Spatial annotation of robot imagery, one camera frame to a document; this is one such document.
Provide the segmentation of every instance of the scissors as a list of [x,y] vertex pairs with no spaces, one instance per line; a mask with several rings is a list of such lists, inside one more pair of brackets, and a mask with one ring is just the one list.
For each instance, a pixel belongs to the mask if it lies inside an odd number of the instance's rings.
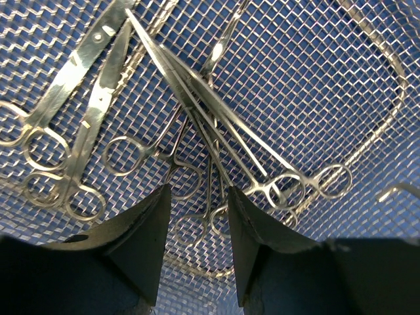
[[[130,23],[124,23],[92,88],[89,104],[77,132],[64,175],[58,176],[46,171],[35,171],[25,178],[23,182],[24,194],[33,204],[42,207],[58,207],[64,204],[67,213],[81,221],[94,220],[103,214],[106,206],[105,198],[99,191],[83,185],[81,179],[91,156],[101,123],[117,87],[127,54],[130,34]],[[34,196],[33,192],[30,191],[30,181],[42,177],[51,179],[54,182],[54,188],[51,190],[49,198]],[[72,208],[70,198],[80,192],[85,195],[93,195],[99,200],[99,210],[94,215],[79,215]]]
[[57,73],[32,112],[26,113],[10,102],[0,101],[0,107],[14,113],[16,124],[21,126],[20,135],[16,139],[0,140],[0,145],[7,147],[23,145],[24,156],[28,163],[42,171],[63,169],[66,166],[67,159],[53,166],[34,160],[30,154],[30,143],[36,136],[45,134],[64,148],[67,157],[70,156],[67,142],[49,127],[49,123],[126,20],[124,10],[133,7],[135,2],[135,0],[113,0],[108,5],[71,53],[69,60]]
[[[182,112],[182,108],[180,107],[175,112],[175,114],[170,118],[168,124],[166,124],[165,128],[162,130],[162,132],[158,136],[158,138],[153,143],[151,143],[149,145],[143,144],[140,140],[137,140],[137,139],[135,139],[133,137],[130,137],[130,136],[117,136],[117,137],[113,138],[106,145],[106,147],[105,147],[105,149],[102,153],[102,160],[103,160],[107,170],[109,170],[109,172],[111,172],[115,176],[124,176],[124,175],[127,175],[127,174],[133,172],[145,159],[147,159],[150,156],[154,156],[155,158],[161,159],[161,160],[166,161],[170,164],[170,168],[167,172],[167,176],[166,176],[166,179],[165,179],[166,182],[171,178],[171,176],[175,173],[175,171],[177,169],[180,169],[180,168],[189,169],[191,172],[193,172],[194,174],[197,175],[198,182],[194,185],[194,189],[191,192],[189,192],[185,195],[181,195],[181,196],[174,195],[175,200],[187,200],[187,199],[191,198],[191,196],[193,196],[201,186],[201,182],[202,182],[201,172],[197,167],[194,167],[192,164],[180,161],[177,158],[177,155],[176,155],[176,152],[179,148],[179,144],[181,142],[182,136],[183,136],[183,134],[185,132],[185,129],[186,129],[187,119],[185,119],[184,122],[182,123],[180,132],[178,133],[178,137],[175,140],[175,144],[174,144],[172,150],[169,153],[165,153],[165,152],[161,152],[161,150],[159,149],[159,145],[161,144],[163,138],[168,133],[168,131],[172,127],[173,123],[179,118],[181,112]],[[109,151],[110,151],[111,145],[116,143],[116,142],[121,142],[121,141],[127,141],[131,144],[134,144],[135,148],[138,152],[138,158],[135,161],[134,165],[128,171],[124,171],[124,172],[115,170],[110,165],[110,162],[109,162],[109,159],[108,159],[108,156],[110,155]]]

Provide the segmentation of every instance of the mesh tray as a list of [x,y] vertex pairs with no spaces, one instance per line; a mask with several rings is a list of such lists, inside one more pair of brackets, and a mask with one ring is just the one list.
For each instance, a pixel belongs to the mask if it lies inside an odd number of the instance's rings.
[[[30,111],[108,4],[98,0],[0,1],[0,99]],[[143,25],[150,23],[160,4],[141,1],[136,6]],[[235,4],[180,0],[157,40],[199,70]],[[375,195],[389,184],[420,183],[419,9],[410,0],[251,1],[239,21],[215,70],[215,90],[306,175],[333,162],[346,163],[354,175],[352,190],[340,199],[326,200],[307,192],[295,228],[305,236],[316,240],[419,236],[419,200],[402,192],[387,202],[375,201]],[[352,17],[352,12],[361,19]],[[380,35],[376,42],[372,30]],[[134,34],[129,54],[138,46]],[[51,123],[70,146],[106,51]],[[398,60],[402,72],[390,57]],[[32,243],[63,240],[142,200],[165,180],[169,166],[149,158],[134,173],[115,177],[105,170],[100,155],[105,143],[116,135],[153,141],[177,106],[146,55],[115,98],[83,175],[83,183],[108,200],[105,215],[92,223],[29,203],[19,185],[32,168],[21,148],[0,148],[0,232]],[[10,126],[10,114],[2,111],[0,118],[2,137],[16,132]],[[179,128],[180,121],[165,137],[163,149],[173,146]],[[271,175],[282,172],[282,166],[267,152],[247,142]],[[31,150],[39,159],[55,163],[64,154],[47,139],[36,143]],[[199,167],[205,177],[207,150],[192,126],[177,155]],[[135,153],[119,146],[113,158],[130,163]],[[220,158],[235,184],[247,186],[246,176],[224,150]],[[196,181],[179,172],[171,184],[173,191],[182,193]],[[173,201],[156,314],[241,313],[230,242],[212,231],[194,248],[175,239],[174,224],[181,216],[203,212],[206,188],[202,185],[188,201]],[[213,207],[220,202],[219,195],[215,179]],[[254,201],[266,209],[262,196],[255,196]],[[86,207],[89,200],[76,196],[73,202]],[[288,213],[273,215],[283,221]],[[189,224],[185,231],[195,222]],[[227,228],[224,218],[218,224]]]

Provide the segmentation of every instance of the metal ring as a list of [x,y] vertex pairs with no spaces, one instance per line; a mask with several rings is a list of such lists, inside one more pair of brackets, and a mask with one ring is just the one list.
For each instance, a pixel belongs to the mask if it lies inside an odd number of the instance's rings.
[[[108,151],[111,147],[111,145],[117,141],[127,141],[128,143],[132,143],[136,146],[136,150],[138,150],[138,152],[140,153],[140,157],[136,160],[136,162],[134,163],[134,165],[126,172],[120,172],[115,170],[110,164],[109,164],[109,159],[108,159]],[[105,168],[113,175],[115,176],[125,176],[128,175],[130,173],[132,173],[139,165],[140,163],[143,161],[143,157],[141,156],[141,149],[139,147],[139,142],[137,140],[135,140],[134,138],[130,137],[130,136],[117,136],[115,138],[113,138],[111,141],[109,141],[109,143],[107,143],[107,145],[105,146],[104,151],[102,152],[102,162],[105,165]]]
[[[57,165],[48,166],[48,165],[43,165],[43,164],[40,164],[39,162],[36,162],[31,157],[29,145],[31,143],[31,140],[35,138],[38,134],[47,135],[62,145],[66,154],[66,157],[64,158],[63,161],[59,162]],[[65,168],[65,166],[67,165],[67,159],[71,155],[70,147],[68,146],[64,138],[48,127],[44,129],[40,129],[40,128],[34,129],[30,133],[30,135],[25,139],[25,141],[23,142],[23,145],[24,145],[23,147],[24,157],[26,158],[26,161],[28,162],[28,164],[31,165],[33,168],[39,169],[41,171],[51,172],[51,171],[56,171],[58,169]]]
[[[326,174],[327,172],[335,169],[335,168],[342,168],[345,171],[345,174],[348,175],[348,182],[346,184],[346,186],[342,189],[339,190],[336,194],[328,194],[327,192],[324,192],[322,190],[322,186],[319,185],[319,179],[322,178],[322,175]],[[347,194],[347,192],[351,189],[352,187],[352,182],[353,182],[353,175],[351,170],[344,164],[340,164],[340,163],[336,163],[336,164],[331,164],[328,165],[327,167],[324,167],[324,169],[322,169],[317,175],[316,175],[316,180],[318,182],[318,191],[320,193],[320,195],[322,197],[324,197],[325,199],[335,199],[335,198],[339,198],[344,196],[345,194]]]
[[32,202],[34,205],[37,205],[39,207],[44,207],[44,208],[52,208],[52,207],[56,207],[57,205],[59,205],[62,202],[62,199],[60,198],[61,196],[57,196],[57,198],[55,198],[52,202],[48,202],[48,200],[39,200],[37,198],[35,198],[30,190],[29,190],[29,181],[31,179],[34,179],[36,177],[48,177],[49,179],[53,179],[56,182],[58,182],[59,180],[62,180],[61,176],[52,174],[52,173],[47,173],[44,171],[36,171],[33,172],[31,174],[29,174],[22,182],[22,191],[24,193],[24,195],[26,196],[26,198]]
[[17,119],[14,118],[13,120],[19,121],[19,124],[22,125],[21,126],[22,130],[20,131],[20,135],[18,138],[11,141],[3,141],[0,139],[0,146],[6,146],[9,148],[18,146],[20,143],[22,143],[22,141],[25,139],[28,133],[30,133],[30,131],[32,130],[32,126],[26,124],[26,119],[28,118],[29,115],[18,106],[10,102],[5,102],[4,100],[0,100],[0,107],[4,107],[8,111],[14,113],[18,118]]
[[83,215],[78,215],[76,212],[74,212],[74,210],[72,209],[70,205],[70,197],[72,196],[70,195],[67,197],[66,202],[64,203],[64,207],[67,211],[67,214],[69,214],[69,216],[80,221],[91,221],[91,220],[97,219],[99,216],[101,216],[105,212],[106,201],[105,201],[104,196],[97,190],[90,188],[88,186],[85,186],[85,185],[79,185],[78,188],[79,190],[77,192],[85,191],[87,193],[94,194],[95,197],[97,197],[100,201],[100,209],[96,214],[91,215],[90,217],[84,217]]
[[181,161],[177,161],[177,166],[178,166],[177,168],[173,169],[171,171],[171,173],[168,174],[168,179],[171,178],[172,173],[174,173],[178,168],[183,168],[183,167],[188,168],[188,169],[192,169],[193,173],[197,174],[197,176],[198,176],[198,183],[195,185],[195,188],[191,192],[189,192],[185,195],[181,195],[181,196],[177,196],[175,193],[173,193],[172,197],[175,200],[188,200],[200,189],[201,183],[203,182],[203,178],[202,178],[200,170],[197,167],[194,167],[191,164],[187,164],[187,163],[184,163],[184,162],[181,162]]

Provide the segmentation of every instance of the forceps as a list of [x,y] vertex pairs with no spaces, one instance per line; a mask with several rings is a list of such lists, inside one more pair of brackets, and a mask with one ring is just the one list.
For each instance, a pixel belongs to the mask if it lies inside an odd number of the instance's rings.
[[135,0],[114,0],[108,5],[72,52],[69,60],[57,73],[50,87],[32,112],[26,113],[14,104],[0,101],[0,107],[14,113],[14,116],[17,117],[15,118],[16,122],[22,127],[18,138],[0,140],[0,145],[8,147],[23,145],[24,156],[28,163],[42,171],[53,171],[66,166],[67,159],[53,166],[35,161],[30,154],[31,140],[37,135],[45,134],[64,148],[66,157],[70,155],[67,142],[58,133],[50,129],[49,123],[126,20],[124,9],[131,8],[134,3]]
[[[105,198],[99,191],[83,185],[81,179],[91,156],[100,125],[111,104],[112,95],[120,78],[125,55],[127,54],[130,32],[130,23],[124,23],[115,39],[114,46],[105,59],[103,68],[92,88],[89,104],[77,132],[76,140],[68,158],[64,175],[58,176],[45,171],[36,171],[25,178],[24,193],[35,205],[42,207],[58,207],[64,204],[65,210],[71,217],[82,221],[94,220],[103,214],[106,206]],[[42,177],[51,179],[54,182],[51,196],[45,199],[41,199],[40,196],[34,196],[29,188],[31,180]],[[99,200],[100,208],[96,214],[83,216],[77,214],[75,210],[72,209],[70,198],[80,192],[93,195]]]
[[[224,137],[221,136],[219,131],[214,127],[213,122],[211,121],[207,113],[205,113],[204,109],[198,104],[197,100],[194,98],[193,94],[188,89],[186,83],[179,77],[178,73],[174,70],[173,65],[167,58],[169,55],[165,54],[165,51],[162,48],[160,48],[152,38],[150,38],[150,36],[147,34],[147,32],[141,26],[140,22],[135,18],[135,16],[130,10],[127,9],[126,13],[129,17],[129,20],[133,24],[134,29],[138,33],[140,40],[143,42],[144,47],[146,48],[155,65],[157,66],[158,70],[162,73],[166,82],[168,82],[176,98],[181,103],[182,107],[184,108],[184,111],[187,113],[189,119],[195,125],[197,132],[202,137],[204,143],[208,147],[209,153],[211,154],[213,161],[218,167],[219,172],[223,176],[223,179],[226,181],[226,183],[233,186],[233,182],[230,180],[226,169],[222,166],[220,159],[218,158],[218,154],[214,150],[214,147],[212,145],[213,138],[217,138],[217,140],[219,140],[226,147],[226,149],[229,151],[229,153],[235,159],[235,161],[240,165],[240,167],[243,169],[246,175],[253,180],[254,192],[263,192],[270,205],[275,208],[278,207],[276,202],[274,202],[270,196],[270,191],[273,190],[275,193],[279,193],[279,198],[282,197],[282,193],[280,191],[276,191],[275,189],[273,189],[275,181],[270,181],[269,186],[265,186],[257,181],[257,179],[253,176],[252,172],[243,163],[243,161],[240,159],[240,157],[237,155],[234,149],[229,145],[229,143],[227,143],[226,139],[224,139]],[[212,132],[212,137],[210,137],[207,131],[205,130],[203,124],[200,121],[201,119],[204,119],[206,126],[210,128]],[[285,177],[285,175],[280,175],[276,177],[275,180],[279,180],[283,177]]]
[[[109,172],[111,172],[115,176],[125,176],[125,175],[133,172],[145,159],[147,159],[150,156],[154,156],[155,158],[161,159],[161,160],[166,161],[170,164],[170,168],[167,172],[166,179],[165,179],[166,182],[171,178],[172,174],[177,169],[180,169],[180,168],[189,169],[189,170],[191,170],[191,172],[193,172],[194,174],[197,175],[198,182],[195,185],[194,189],[190,193],[187,193],[187,194],[181,195],[181,196],[174,195],[175,200],[186,200],[186,199],[191,198],[191,196],[193,196],[201,186],[201,182],[202,182],[201,172],[197,167],[193,166],[190,163],[185,163],[183,161],[180,161],[176,156],[176,152],[179,148],[179,144],[180,144],[182,136],[185,132],[187,119],[185,119],[184,122],[182,123],[180,132],[178,133],[178,137],[175,140],[175,143],[173,145],[172,150],[169,153],[165,153],[165,152],[161,152],[161,150],[159,149],[159,145],[161,144],[163,138],[168,133],[168,131],[172,127],[173,123],[180,116],[181,111],[182,111],[182,108],[179,108],[175,112],[175,114],[170,118],[170,120],[168,121],[168,124],[166,124],[165,128],[162,130],[162,132],[158,136],[158,138],[153,143],[151,143],[149,145],[145,145],[145,144],[142,143],[142,141],[137,140],[137,139],[135,139],[131,136],[117,136],[117,137],[113,138],[106,145],[106,147],[105,147],[105,149],[102,153],[102,160],[103,160],[107,170],[109,170]],[[110,165],[109,159],[108,159],[108,156],[110,155],[109,151],[110,151],[111,145],[116,143],[116,142],[120,142],[120,141],[127,141],[128,143],[134,144],[135,147],[136,147],[136,150],[138,151],[138,158],[137,158],[136,162],[134,163],[134,165],[128,171],[124,171],[124,172],[120,172],[120,171],[115,170]]]
[[[230,124],[230,121],[233,121],[240,129],[245,131],[256,143],[260,144],[265,150],[267,150],[276,160],[278,160],[287,171],[283,174],[284,178],[297,179],[300,183],[302,194],[299,198],[299,201],[296,202],[294,207],[296,207],[300,202],[302,202],[305,196],[305,186],[311,185],[315,190],[317,190],[321,196],[326,199],[339,198],[345,195],[351,187],[352,184],[352,173],[350,169],[341,163],[334,163],[327,165],[313,177],[307,177],[302,172],[298,170],[294,165],[289,163],[284,157],[279,155],[274,151],[263,139],[261,139],[257,134],[255,134],[246,124],[242,121],[234,112],[231,110],[223,100],[215,93],[200,77],[198,73],[189,68],[180,58],[175,56],[169,49],[161,45],[161,48],[165,51],[166,56],[171,61],[172,67],[182,78],[182,80],[187,84],[187,86],[200,98],[200,100],[209,108],[215,117],[217,117],[225,126]],[[236,133],[235,137],[240,137],[237,131],[230,129],[231,133]],[[341,176],[345,176],[347,179],[346,185],[341,187],[336,192],[328,192],[328,188],[321,188],[320,183],[323,177],[328,174],[330,171],[336,169],[341,170]]]

